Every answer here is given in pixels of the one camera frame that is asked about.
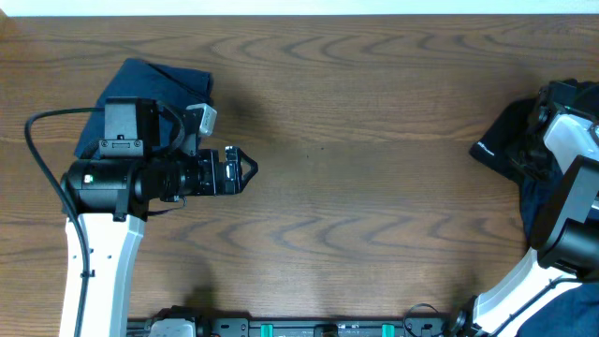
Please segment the folded navy shorts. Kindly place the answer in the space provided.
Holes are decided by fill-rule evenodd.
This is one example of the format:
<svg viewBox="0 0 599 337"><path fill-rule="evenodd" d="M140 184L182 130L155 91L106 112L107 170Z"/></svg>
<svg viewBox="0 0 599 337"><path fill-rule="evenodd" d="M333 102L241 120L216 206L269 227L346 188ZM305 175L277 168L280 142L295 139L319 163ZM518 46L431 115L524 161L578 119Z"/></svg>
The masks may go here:
<svg viewBox="0 0 599 337"><path fill-rule="evenodd" d="M141 97L167 103L172 108L212 103L213 79L210 72L151 63L142 59L127 58L116 75L95 102L96 108L104 108L109 97ZM104 137L104 112L92 112L80 134L74 155L82 158L85 149ZM168 145L173 122L160 116L160 145Z"/></svg>

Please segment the black garment with logo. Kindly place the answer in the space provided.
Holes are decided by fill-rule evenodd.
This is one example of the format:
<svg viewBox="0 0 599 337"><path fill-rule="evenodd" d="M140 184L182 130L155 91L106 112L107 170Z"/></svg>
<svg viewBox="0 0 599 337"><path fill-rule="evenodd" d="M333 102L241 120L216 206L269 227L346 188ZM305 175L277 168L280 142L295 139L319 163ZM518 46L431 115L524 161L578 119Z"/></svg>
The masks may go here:
<svg viewBox="0 0 599 337"><path fill-rule="evenodd" d="M552 119L567 112L596 122L598 83L550 81L535 96L510 103L469 154L515 183L548 182L557 177L558 164L543 137Z"/></svg>

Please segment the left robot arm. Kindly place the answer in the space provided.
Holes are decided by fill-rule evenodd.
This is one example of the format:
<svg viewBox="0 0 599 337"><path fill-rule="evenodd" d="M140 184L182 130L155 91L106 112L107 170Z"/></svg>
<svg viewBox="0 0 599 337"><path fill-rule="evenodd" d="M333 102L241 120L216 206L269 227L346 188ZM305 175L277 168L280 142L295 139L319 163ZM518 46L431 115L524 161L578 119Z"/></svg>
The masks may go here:
<svg viewBox="0 0 599 337"><path fill-rule="evenodd" d="M236 195L258 164L236 146L221 161L200 149L213 130L207 104L183 110L152 99L110 97L104 135L63 175L67 220L62 336L124 336L137 252L153 199Z"/></svg>

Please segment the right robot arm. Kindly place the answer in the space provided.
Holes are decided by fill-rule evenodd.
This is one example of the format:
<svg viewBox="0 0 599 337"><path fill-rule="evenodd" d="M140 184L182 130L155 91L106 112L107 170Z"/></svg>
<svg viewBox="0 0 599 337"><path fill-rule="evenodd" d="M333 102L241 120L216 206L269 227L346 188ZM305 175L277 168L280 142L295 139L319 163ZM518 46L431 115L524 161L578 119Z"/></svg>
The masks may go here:
<svg viewBox="0 0 599 337"><path fill-rule="evenodd" d="M528 248L445 334L597 335L597 82L552 81L509 104L469 154L518 186Z"/></svg>

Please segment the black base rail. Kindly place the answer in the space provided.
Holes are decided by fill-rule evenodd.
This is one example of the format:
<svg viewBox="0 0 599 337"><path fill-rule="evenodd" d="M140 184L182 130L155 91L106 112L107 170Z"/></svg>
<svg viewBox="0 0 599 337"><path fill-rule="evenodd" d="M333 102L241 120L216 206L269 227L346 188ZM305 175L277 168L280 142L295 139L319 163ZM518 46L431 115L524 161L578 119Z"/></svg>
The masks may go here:
<svg viewBox="0 0 599 337"><path fill-rule="evenodd" d="M172 306L149 318L130 318L127 336L190 337L406 337L442 336L442 314L403 317L252 317L247 312L222 312Z"/></svg>

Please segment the dark blue cloth pile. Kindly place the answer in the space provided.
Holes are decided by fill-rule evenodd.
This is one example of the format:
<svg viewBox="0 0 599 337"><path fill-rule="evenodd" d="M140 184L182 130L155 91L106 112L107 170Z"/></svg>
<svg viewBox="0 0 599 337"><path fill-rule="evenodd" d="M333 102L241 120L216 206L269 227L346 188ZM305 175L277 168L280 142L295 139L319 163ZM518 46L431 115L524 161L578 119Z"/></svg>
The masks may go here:
<svg viewBox="0 0 599 337"><path fill-rule="evenodd" d="M598 337L598 285L562 293L527 319L517 337Z"/></svg>

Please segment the navy blue shorts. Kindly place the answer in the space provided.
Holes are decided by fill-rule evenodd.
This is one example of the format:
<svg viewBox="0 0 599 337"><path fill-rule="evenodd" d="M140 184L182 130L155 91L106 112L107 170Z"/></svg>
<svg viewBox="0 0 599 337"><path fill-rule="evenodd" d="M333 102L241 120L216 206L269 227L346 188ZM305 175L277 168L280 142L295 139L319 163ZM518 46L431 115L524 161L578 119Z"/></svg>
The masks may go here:
<svg viewBox="0 0 599 337"><path fill-rule="evenodd" d="M563 174L558 170L548 181L525 176L519 185L519 212L527 244L530 244L535 218L559 185Z"/></svg>

